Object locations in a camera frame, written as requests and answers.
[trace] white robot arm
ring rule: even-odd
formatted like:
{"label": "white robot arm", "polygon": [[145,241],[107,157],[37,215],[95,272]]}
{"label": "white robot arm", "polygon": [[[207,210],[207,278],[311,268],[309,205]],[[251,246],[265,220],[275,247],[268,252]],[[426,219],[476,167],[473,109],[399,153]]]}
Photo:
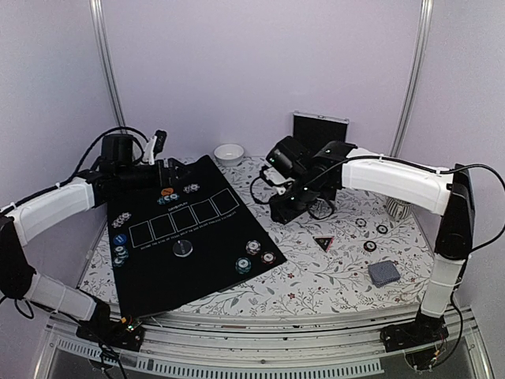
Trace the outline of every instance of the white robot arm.
{"label": "white robot arm", "polygon": [[441,215],[432,275],[416,321],[386,327],[383,340],[393,351],[447,337],[443,314],[461,281],[473,241],[475,211],[467,170],[401,162],[337,141],[313,155],[292,137],[281,140],[267,161],[273,167],[265,166],[260,177],[278,194],[268,203],[253,199],[269,204],[271,218],[280,223],[309,212],[317,198],[333,207],[326,193],[342,188],[381,193]]}

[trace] black cable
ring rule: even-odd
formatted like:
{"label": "black cable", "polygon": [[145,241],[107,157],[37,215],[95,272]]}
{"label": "black cable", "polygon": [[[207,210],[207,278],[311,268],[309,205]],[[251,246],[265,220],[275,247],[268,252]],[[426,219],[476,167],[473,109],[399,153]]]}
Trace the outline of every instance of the black cable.
{"label": "black cable", "polygon": [[[444,174],[444,175],[455,174],[455,173],[457,173],[459,171],[469,170],[469,169],[472,169],[472,168],[483,168],[483,169],[491,172],[492,174],[494,174],[496,176],[496,178],[499,180],[499,182],[501,183],[501,185],[503,187],[503,192],[505,193],[505,181],[503,180],[503,178],[501,177],[501,175],[494,168],[492,168],[490,166],[487,166],[485,164],[474,163],[474,164],[469,164],[469,165],[466,165],[466,166],[461,166],[461,167],[458,167],[458,168],[454,168],[454,169],[451,169],[451,170],[438,171],[438,170],[434,170],[434,169],[432,169],[430,167],[421,166],[420,164],[417,164],[417,163],[407,162],[407,161],[405,161],[403,159],[392,158],[390,156],[353,156],[351,158],[347,158],[347,159],[345,159],[343,161],[340,161],[340,162],[335,163],[334,165],[330,166],[325,171],[321,172],[316,177],[314,177],[311,180],[309,180],[308,182],[306,182],[305,186],[310,185],[312,182],[314,182],[317,179],[321,178],[322,176],[326,175],[329,171],[333,170],[336,167],[342,166],[343,164],[349,163],[349,162],[351,162],[353,160],[361,160],[361,159],[385,160],[385,161],[389,161],[389,162],[395,162],[395,163],[404,164],[406,166],[414,167],[414,168],[417,168],[417,169],[420,169],[420,170],[423,170],[423,171],[427,171],[427,172],[432,173],[432,174]],[[503,224],[501,230],[499,231],[499,233],[495,237],[489,239],[487,242],[481,243],[477,247],[472,248],[472,250],[471,250],[472,253],[475,252],[475,251],[477,251],[477,250],[479,250],[479,249],[482,249],[483,247],[486,247],[486,246],[492,244],[494,241],[496,241],[498,238],[500,238],[503,235],[503,233],[505,233],[505,223]]]}
{"label": "black cable", "polygon": [[[123,376],[123,379],[128,379],[128,377],[126,375],[125,368],[123,367],[123,365],[121,363],[121,359],[119,358],[119,354],[107,342],[105,342],[102,338],[98,337],[95,332],[93,332],[87,325],[85,325],[82,322],[80,322],[79,320],[77,320],[74,316],[67,314],[67,313],[63,313],[63,312],[60,312],[60,314],[68,317],[70,320],[72,320],[73,322],[78,324],[80,327],[86,329],[90,334],[92,334],[98,340],[98,346],[99,346],[100,350],[102,351],[102,354],[100,355],[100,360],[102,361],[102,365],[104,365],[104,366],[106,365],[105,358],[108,358],[112,361],[117,362],[119,365],[119,369],[121,370],[121,374]],[[113,379],[112,376],[107,372],[107,370],[108,369],[103,368],[102,372],[105,374],[105,376],[107,378]]]}
{"label": "black cable", "polygon": [[326,215],[326,216],[323,216],[323,217],[319,217],[319,216],[316,216],[314,214],[314,212],[312,212],[310,210],[310,205],[307,205],[307,208],[306,208],[306,211],[307,213],[309,214],[309,216],[311,216],[313,219],[315,220],[318,220],[318,221],[321,221],[321,220],[325,220],[327,219],[328,217],[331,217],[333,216],[333,213],[335,213],[335,206],[333,205],[333,203],[331,203],[330,200],[328,200],[326,197],[323,197],[323,200],[326,202],[327,206],[330,207],[330,214],[329,215]]}
{"label": "black cable", "polygon": [[[103,132],[102,134],[100,134],[97,138],[95,138],[95,140],[92,142],[92,144],[89,145],[89,147],[86,149],[86,151],[84,152],[84,154],[80,158],[79,163],[77,164],[75,170],[73,171],[73,173],[72,173],[72,175],[70,177],[71,178],[72,177],[75,178],[75,175],[77,175],[77,173],[80,171],[80,167],[82,166],[82,164],[84,163],[84,161],[88,157],[88,155],[91,152],[91,150],[95,147],[96,144],[98,144],[100,142],[100,140],[102,140],[102,138],[104,138],[107,134],[115,132],[115,131],[118,131],[118,130],[129,130],[129,131],[132,131],[132,132],[137,133],[138,135],[140,135],[142,138],[144,138],[144,140],[146,142],[148,142],[148,138],[145,136],[145,134],[143,134],[142,132],[140,132],[139,130],[137,130],[135,128],[130,128],[128,126],[119,126],[117,128],[112,128],[112,129],[106,130],[105,132]],[[142,155],[144,154],[144,150],[142,149],[142,146],[140,146],[140,142],[136,138],[133,138],[133,141],[137,144],[137,146],[140,147],[140,150],[142,151],[142,154],[140,155],[140,158],[142,159]]]}
{"label": "black cable", "polygon": [[[80,158],[79,163],[77,164],[77,166],[76,166],[75,170],[73,171],[73,173],[65,181],[63,181],[63,182],[60,183],[60,187],[66,186],[67,184],[69,184],[76,177],[76,175],[79,173],[80,168],[82,167],[84,161],[88,157],[89,153],[91,152],[91,150],[95,147],[95,145],[102,138],[104,138],[108,133],[112,133],[112,132],[115,132],[115,131],[118,131],[118,130],[129,130],[131,132],[137,133],[139,136],[141,136],[142,138],[144,138],[144,140],[146,142],[148,142],[148,138],[145,136],[145,134],[143,134],[142,132],[140,132],[139,130],[137,130],[135,128],[130,128],[129,126],[119,126],[117,128],[112,128],[112,129],[109,129],[109,130],[103,132],[86,149],[86,151],[84,152],[84,154]],[[136,139],[135,137],[133,138],[133,142],[135,142],[135,144],[140,149],[140,157],[133,162],[133,164],[137,164],[137,163],[139,163],[142,160],[142,157],[144,156],[144,150],[142,149],[142,145],[140,144],[140,142],[138,141],[138,139]],[[27,203],[28,201],[30,201],[32,199],[35,199],[38,196],[44,195],[45,193],[48,193],[50,191],[54,191],[57,188],[58,188],[57,186],[47,187],[45,189],[42,189],[42,190],[37,191],[35,193],[32,193],[31,195],[29,195],[27,197],[23,197],[21,200],[19,200],[16,203],[14,203],[14,206],[11,205],[11,206],[7,207],[6,209],[4,209],[2,212],[0,212],[0,216],[5,216],[7,213],[13,211],[15,209],[15,207],[19,207],[20,205],[22,205],[24,203]]]}
{"label": "black cable", "polygon": [[33,320],[35,318],[35,314],[33,313],[32,306],[30,305],[30,302],[25,303],[26,306],[28,307],[28,310],[30,311],[30,314],[23,312],[19,307],[19,305],[17,304],[17,299],[16,298],[14,299],[14,306],[16,307],[17,312],[19,312],[21,316],[26,317],[29,320]]}
{"label": "black cable", "polygon": [[428,367],[427,369],[421,369],[421,370],[417,370],[417,371],[429,371],[429,370],[435,369],[436,367],[438,367],[440,365],[443,365],[455,353],[456,349],[458,348],[458,345],[459,345],[459,343],[461,341],[461,338],[463,337],[463,313],[456,306],[456,303],[455,303],[455,293],[453,291],[451,293],[451,305],[456,310],[456,312],[458,312],[458,315],[459,315],[459,334],[458,334],[458,339],[456,340],[456,343],[452,347],[452,350],[442,360],[437,361],[433,366]]}
{"label": "black cable", "polygon": [[253,192],[254,183],[256,183],[260,179],[261,179],[260,176],[258,176],[257,178],[253,179],[253,181],[249,185],[249,193],[251,194],[252,201],[254,201],[256,204],[259,204],[259,205],[268,205],[268,201],[262,201],[262,200],[258,199],[256,196],[254,196],[254,192]]}

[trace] white rectangle outline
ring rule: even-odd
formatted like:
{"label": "white rectangle outline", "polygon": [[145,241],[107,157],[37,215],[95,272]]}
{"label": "white rectangle outline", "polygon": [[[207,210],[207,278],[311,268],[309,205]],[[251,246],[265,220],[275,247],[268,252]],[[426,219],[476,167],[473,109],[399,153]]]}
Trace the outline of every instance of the white rectangle outline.
{"label": "white rectangle outline", "polygon": [[[168,221],[169,221],[169,222],[170,222],[170,224],[172,225],[172,229],[174,229],[174,231],[173,231],[172,233],[169,233],[168,235],[162,235],[161,237],[158,237],[158,238],[157,238],[157,237],[156,237],[156,233],[155,233],[155,228],[152,226],[151,221],[152,221],[152,220],[159,219],[160,217],[165,217],[165,216],[168,218]],[[170,213],[167,213],[167,214],[165,214],[165,215],[161,215],[161,216],[155,217],[154,219],[150,219],[150,220],[149,220],[149,225],[150,225],[150,227],[151,227],[152,234],[154,235],[155,240],[156,240],[156,239],[161,239],[161,238],[163,238],[163,237],[167,237],[167,236],[169,236],[169,235],[174,235],[175,233],[177,233],[177,232],[176,232],[176,230],[175,230],[174,221],[172,221],[172,218],[170,217]]]}
{"label": "white rectangle outline", "polygon": [[[206,219],[206,220],[204,220],[204,221],[200,221],[200,219],[199,219],[199,218],[198,218],[198,216],[196,215],[195,210],[193,209],[193,206],[198,205],[198,204],[202,204],[202,203],[204,203],[205,201],[208,201],[208,203],[211,205],[212,209],[214,209],[215,216],[214,216],[214,217],[211,217],[210,219]],[[196,217],[196,221],[198,221],[198,223],[205,223],[205,222],[207,222],[207,221],[209,221],[209,220],[213,220],[213,219],[215,219],[216,217],[219,217],[219,211],[215,208],[215,205],[214,205],[214,204],[212,204],[211,199],[206,199],[206,200],[200,201],[200,202],[198,202],[198,203],[191,204],[190,206],[191,206],[191,210],[193,211],[193,215],[195,215],[195,217]]]}
{"label": "white rectangle outline", "polygon": [[177,231],[183,231],[185,229],[189,229],[190,227],[184,227],[182,229],[179,229],[177,227],[177,223],[175,222],[174,220],[174,217],[172,216],[174,213],[177,213],[177,212],[180,212],[181,210],[183,209],[186,209],[188,208],[189,209],[189,213],[191,213],[191,216],[193,217],[193,219],[195,220],[195,223],[193,225],[191,225],[190,227],[195,227],[196,225],[198,225],[198,219],[197,217],[195,216],[195,214],[193,213],[193,211],[191,210],[191,207],[187,206],[187,207],[184,207],[184,208],[181,208],[181,209],[178,209],[177,211],[173,211],[170,213],[170,218],[172,219],[172,221],[174,222],[173,225],[175,226],[175,229],[177,229]]}
{"label": "white rectangle outline", "polygon": [[[218,206],[214,203],[214,200],[212,200],[212,198],[213,198],[213,197],[218,196],[221,192],[224,192],[224,191],[228,191],[228,193],[230,193],[230,196],[231,196],[231,198],[232,198],[232,199],[234,199],[234,201],[235,201],[235,204],[236,204],[236,205],[235,205],[232,209],[230,209],[228,212],[221,213],[221,211],[219,211]],[[218,211],[218,213],[219,213],[221,216],[224,216],[224,215],[226,215],[227,213],[230,213],[230,212],[231,212],[231,211],[233,211],[236,207],[238,207],[238,206],[239,206],[237,199],[235,199],[235,196],[234,196],[234,195],[231,193],[231,191],[230,191],[229,189],[227,189],[227,188],[223,189],[222,191],[219,191],[216,195],[212,195],[212,196],[211,196],[211,202],[212,202],[212,204],[214,205],[215,209]]]}
{"label": "white rectangle outline", "polygon": [[[133,244],[133,236],[132,236],[132,227],[138,227],[139,225],[142,225],[143,223],[146,223],[148,225],[149,233],[151,234],[151,241],[141,243],[140,245],[134,245]],[[142,245],[145,245],[146,243],[150,243],[150,242],[153,242],[155,240],[154,233],[152,232],[151,225],[149,224],[149,220],[148,221],[144,221],[143,223],[138,223],[138,224],[132,225],[131,227],[128,228],[129,237],[132,239],[132,246],[133,247],[142,246]]]}

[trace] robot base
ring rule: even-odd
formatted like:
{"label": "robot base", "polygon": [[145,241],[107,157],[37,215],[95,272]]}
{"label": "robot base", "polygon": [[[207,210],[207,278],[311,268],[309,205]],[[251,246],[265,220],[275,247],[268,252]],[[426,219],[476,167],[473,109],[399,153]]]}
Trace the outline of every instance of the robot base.
{"label": "robot base", "polygon": [[387,352],[410,349],[445,340],[449,336],[443,317],[434,318],[417,313],[414,321],[388,325],[380,331]]}

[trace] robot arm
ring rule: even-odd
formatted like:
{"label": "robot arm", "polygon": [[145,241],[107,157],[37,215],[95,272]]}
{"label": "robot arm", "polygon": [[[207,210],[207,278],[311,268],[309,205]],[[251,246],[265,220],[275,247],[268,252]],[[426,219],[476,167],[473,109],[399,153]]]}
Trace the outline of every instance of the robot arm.
{"label": "robot arm", "polygon": [[0,291],[13,299],[27,299],[62,312],[90,328],[103,340],[111,322],[107,305],[98,299],[38,273],[24,256],[35,236],[64,219],[96,208],[132,190],[172,186],[187,173],[175,159],[154,160],[163,150],[166,133],[156,132],[148,142],[146,163],[133,161],[133,140],[128,134],[109,134],[103,138],[98,170],[84,170],[64,186],[48,191],[22,205],[10,205],[0,212]]}
{"label": "robot arm", "polygon": [[417,318],[383,330],[388,351],[447,337],[443,314],[472,249],[475,214],[468,171],[441,174],[448,169],[395,160],[337,141],[312,156],[286,137],[267,156],[273,168],[264,167],[260,174],[278,190],[268,204],[272,219],[280,223],[308,211],[326,191],[342,188],[381,193],[442,216],[432,275]]}

